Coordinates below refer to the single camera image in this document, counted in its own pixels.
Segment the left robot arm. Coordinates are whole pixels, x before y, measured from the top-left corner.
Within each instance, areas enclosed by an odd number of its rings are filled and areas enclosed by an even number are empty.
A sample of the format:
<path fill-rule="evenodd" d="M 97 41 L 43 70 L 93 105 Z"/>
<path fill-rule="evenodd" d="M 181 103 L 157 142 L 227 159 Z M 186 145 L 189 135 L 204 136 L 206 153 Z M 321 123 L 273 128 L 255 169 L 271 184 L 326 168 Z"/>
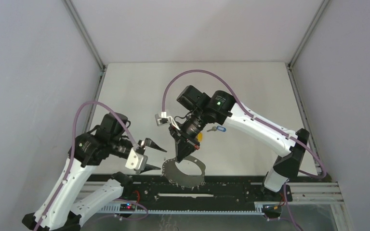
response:
<path fill-rule="evenodd" d="M 99 189 L 78 200 L 77 197 L 95 169 L 110 155 L 126 160 L 126 168 L 137 174 L 158 170 L 147 164 L 146 147 L 165 151 L 150 138 L 140 140 L 134 147 L 124 130 L 130 121 L 123 114 L 104 115 L 101 124 L 76 137 L 65 167 L 43 205 L 34 213 L 24 215 L 22 223 L 31 231 L 79 231 L 87 220 L 115 199 L 128 200 L 133 195 L 132 178 L 122 172 L 114 173 Z"/>

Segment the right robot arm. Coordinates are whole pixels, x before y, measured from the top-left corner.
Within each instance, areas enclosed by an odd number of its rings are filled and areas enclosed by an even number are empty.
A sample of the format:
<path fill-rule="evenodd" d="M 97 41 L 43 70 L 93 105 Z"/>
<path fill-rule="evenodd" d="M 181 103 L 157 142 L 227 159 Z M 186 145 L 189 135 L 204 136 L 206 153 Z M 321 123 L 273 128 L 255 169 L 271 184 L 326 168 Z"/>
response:
<path fill-rule="evenodd" d="M 175 140 L 176 160 L 181 162 L 200 148 L 197 136 L 208 124 L 224 125 L 244 132 L 270 147 L 277 158 L 265 176 L 261 195 L 274 201 L 280 195 L 284 183 L 298 176 L 309 140 L 309 132 L 283 128 L 260 115 L 253 115 L 235 97 L 218 90 L 212 96 L 187 86 L 177 97 L 177 102 L 188 110 L 180 123 L 175 117 L 161 113 L 161 122 L 169 123 L 170 135 Z"/>

